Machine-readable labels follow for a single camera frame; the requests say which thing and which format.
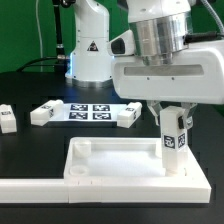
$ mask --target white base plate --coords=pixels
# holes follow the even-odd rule
[[[91,155],[75,156],[77,141],[91,142]],[[211,187],[189,150],[187,176],[168,177],[160,139],[73,138],[64,178],[69,202],[208,203]],[[80,172],[74,175],[74,168]]]

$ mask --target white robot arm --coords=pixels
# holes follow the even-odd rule
[[[224,103],[224,41],[184,40],[192,33],[195,3],[127,0],[130,30],[108,45],[115,90],[121,98],[147,100],[161,126],[163,165],[171,175],[186,167],[187,129],[197,103]],[[182,106],[163,110],[160,101]]]
[[[76,0],[76,47],[70,54],[66,81],[81,87],[111,85],[112,57],[109,42],[109,12],[95,0]]]

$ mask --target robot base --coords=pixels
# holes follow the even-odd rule
[[[66,82],[74,86],[84,87],[84,88],[104,88],[113,85],[112,79],[103,82],[90,82],[90,81],[80,81],[77,79],[71,79],[66,77]]]

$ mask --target green wall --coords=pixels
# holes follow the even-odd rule
[[[55,55],[54,13],[51,0],[39,0],[39,16],[43,35],[44,56]],[[110,39],[127,29],[127,13],[120,12],[117,0],[98,0],[111,15]],[[36,0],[4,1],[0,7],[0,72],[14,71],[24,63],[39,58],[39,39],[35,17]],[[224,2],[213,4],[224,20]],[[63,40],[66,54],[74,48],[74,11],[61,8]],[[217,30],[215,22],[203,6],[192,9],[195,32]]]

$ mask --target black table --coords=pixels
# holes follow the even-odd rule
[[[113,87],[85,89],[66,84],[54,73],[0,74],[0,105],[10,104],[17,133],[0,132],[0,178],[63,178],[72,137],[159,137],[159,127],[143,103],[142,115],[129,129],[115,122],[30,124],[29,113],[48,100],[64,103],[120,104]],[[224,118],[210,105],[199,105],[189,146],[212,186],[209,204],[0,204],[4,223],[223,223]]]

